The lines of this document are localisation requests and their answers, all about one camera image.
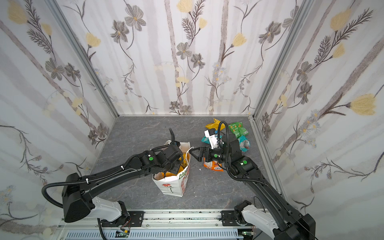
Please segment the green snack packet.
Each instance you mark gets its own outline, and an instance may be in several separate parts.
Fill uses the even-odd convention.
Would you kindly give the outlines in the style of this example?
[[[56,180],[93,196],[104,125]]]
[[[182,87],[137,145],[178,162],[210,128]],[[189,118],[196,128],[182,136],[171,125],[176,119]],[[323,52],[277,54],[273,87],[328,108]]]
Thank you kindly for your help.
[[[241,136],[246,136],[249,134],[249,131],[244,127],[242,122],[235,122],[230,124],[229,129],[232,131],[232,133],[237,139]]]

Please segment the teal snack packet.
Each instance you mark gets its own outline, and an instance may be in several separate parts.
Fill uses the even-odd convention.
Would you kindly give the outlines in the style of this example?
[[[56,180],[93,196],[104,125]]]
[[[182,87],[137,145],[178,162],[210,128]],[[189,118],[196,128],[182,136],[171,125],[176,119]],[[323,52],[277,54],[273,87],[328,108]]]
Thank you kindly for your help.
[[[207,137],[203,137],[201,142],[206,143],[206,144],[210,144],[210,140]]]
[[[245,136],[240,136],[238,138],[239,144],[240,144],[240,150],[245,153],[250,149],[250,141]]]

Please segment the orange snack packet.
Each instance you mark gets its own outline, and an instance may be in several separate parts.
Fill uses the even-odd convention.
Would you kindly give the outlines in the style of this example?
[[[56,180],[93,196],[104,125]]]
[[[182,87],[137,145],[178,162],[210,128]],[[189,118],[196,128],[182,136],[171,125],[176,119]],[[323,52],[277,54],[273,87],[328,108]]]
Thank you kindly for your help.
[[[211,161],[211,162],[207,162],[206,160],[203,161],[203,166],[206,168],[206,169],[209,169],[211,171],[215,171],[215,172],[223,172],[224,170],[221,168],[221,165],[218,164],[217,161]]]

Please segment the white printed paper bag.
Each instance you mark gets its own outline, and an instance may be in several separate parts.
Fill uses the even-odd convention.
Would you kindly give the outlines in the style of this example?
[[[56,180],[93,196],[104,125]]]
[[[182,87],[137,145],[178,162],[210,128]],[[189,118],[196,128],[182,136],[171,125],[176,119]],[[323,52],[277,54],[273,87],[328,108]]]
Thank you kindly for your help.
[[[157,173],[153,175],[153,181],[164,195],[182,197],[186,191],[187,182],[190,173],[191,154],[193,149],[190,142],[181,142],[179,147],[183,152],[183,162],[178,168],[177,174],[170,172]]]

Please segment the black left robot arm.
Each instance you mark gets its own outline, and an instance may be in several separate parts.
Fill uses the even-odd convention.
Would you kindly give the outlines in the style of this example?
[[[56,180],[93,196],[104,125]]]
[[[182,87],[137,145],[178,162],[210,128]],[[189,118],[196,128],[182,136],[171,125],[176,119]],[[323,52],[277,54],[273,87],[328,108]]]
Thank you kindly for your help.
[[[183,158],[180,145],[174,142],[144,151],[129,157],[123,165],[97,174],[67,176],[69,185],[62,192],[64,221],[74,223],[89,217],[102,220],[108,227],[124,225],[130,219],[125,204],[101,199],[99,195],[130,180],[167,171],[177,172]]]

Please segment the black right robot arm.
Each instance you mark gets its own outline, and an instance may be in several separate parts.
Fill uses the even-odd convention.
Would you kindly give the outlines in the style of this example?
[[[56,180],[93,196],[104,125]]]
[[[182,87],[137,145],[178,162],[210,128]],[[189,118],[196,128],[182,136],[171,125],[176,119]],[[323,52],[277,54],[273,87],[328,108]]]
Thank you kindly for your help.
[[[234,208],[242,225],[251,224],[273,240],[315,240],[316,222],[309,214],[295,209],[266,180],[258,165],[243,155],[237,140],[223,138],[223,143],[212,149],[199,147],[190,150],[199,162],[218,162],[229,177],[248,186],[267,209],[258,210],[249,201]]]

